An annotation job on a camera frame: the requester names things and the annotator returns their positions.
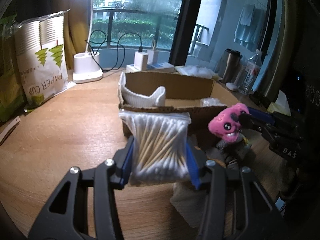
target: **bag of cotton swabs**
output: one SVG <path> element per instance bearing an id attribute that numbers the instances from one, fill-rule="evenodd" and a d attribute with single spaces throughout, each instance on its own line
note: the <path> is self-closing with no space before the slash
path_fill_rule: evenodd
<path id="1" fill-rule="evenodd" d="M 154 114 L 121 110 L 134 136 L 129 184 L 155 185 L 189 179 L 186 142 L 189 113 Z"/>

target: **railing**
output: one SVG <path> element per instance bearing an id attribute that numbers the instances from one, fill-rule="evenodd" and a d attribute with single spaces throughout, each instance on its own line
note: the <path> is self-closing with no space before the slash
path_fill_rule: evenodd
<path id="1" fill-rule="evenodd" d="M 106 44 L 104 45 L 105 48 L 112 48 L 112 47 L 115 46 L 115 45 L 112 44 L 112 41 L 111 41 L 113 20 L 114 20 L 115 13 L 135 13 L 135 14 L 150 15 L 150 16 L 155 17 L 156 18 L 156 20 L 155 20 L 156 27 L 154 29 L 154 33 L 153 33 L 152 39 L 154 39 L 156 41 L 156 43 L 158 43 L 159 34 L 160 34 L 160 28 L 161 28 L 161 24 L 163 24 L 164 19 L 171 19 L 171 20 L 178 21 L 178 16 L 177 15 L 165 15 L 165 14 L 161 14 L 161 13 L 146 12 L 146 11 L 139 11 L 139 10 L 113 9 L 113 8 L 94 8 L 93 12 L 94 13 L 109 13 L 109 16 L 108 16 L 108 31 L 106 32 L 107 41 L 106 41 Z M 189 54 L 192 55 L 193 50 L 194 50 L 195 45 L 196 45 L 196 42 L 201 40 L 201 35 L 203 33 L 203 30 L 209 30 L 209 28 L 207 28 L 205 26 L 202 26 L 202 25 L 199 25 L 199 24 L 196 24 L 195 36 L 194 36 L 194 39 L 192 41 L 191 50 L 190 50 Z"/>

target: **pink plush toy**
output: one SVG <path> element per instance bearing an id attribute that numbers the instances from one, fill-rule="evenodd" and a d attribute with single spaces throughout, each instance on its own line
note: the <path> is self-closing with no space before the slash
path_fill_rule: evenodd
<path id="1" fill-rule="evenodd" d="M 228 143 L 236 142 L 241 125 L 239 115 L 247 113 L 249 110 L 246 105 L 237 103 L 221 111 L 208 125 L 209 131 L 215 136 L 225 140 Z"/>

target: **blue towel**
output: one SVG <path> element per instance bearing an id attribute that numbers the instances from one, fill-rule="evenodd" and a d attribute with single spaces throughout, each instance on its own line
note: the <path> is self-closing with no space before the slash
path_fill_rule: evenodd
<path id="1" fill-rule="evenodd" d="M 241 25 L 247 25 L 247 26 L 251 25 L 253 11 L 254 11 L 255 6 L 256 6 L 255 4 L 246 4 L 243 7 L 242 12 L 241 12 L 241 16 L 240 16 L 240 24 Z"/>
<path id="2" fill-rule="evenodd" d="M 235 42 L 255 52 L 261 36 L 261 30 L 265 19 L 263 9 L 254 8 L 250 26 L 241 24 L 241 16 L 235 32 Z"/>

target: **plastic water bottle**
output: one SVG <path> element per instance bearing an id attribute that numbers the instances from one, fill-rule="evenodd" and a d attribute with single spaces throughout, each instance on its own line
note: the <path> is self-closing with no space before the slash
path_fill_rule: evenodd
<path id="1" fill-rule="evenodd" d="M 251 88 L 257 79 L 262 66 L 261 55 L 262 52 L 257 49 L 256 53 L 248 60 L 248 64 L 245 68 L 246 76 L 242 84 L 239 86 L 239 91 L 244 95 L 248 95 L 250 93 Z"/>

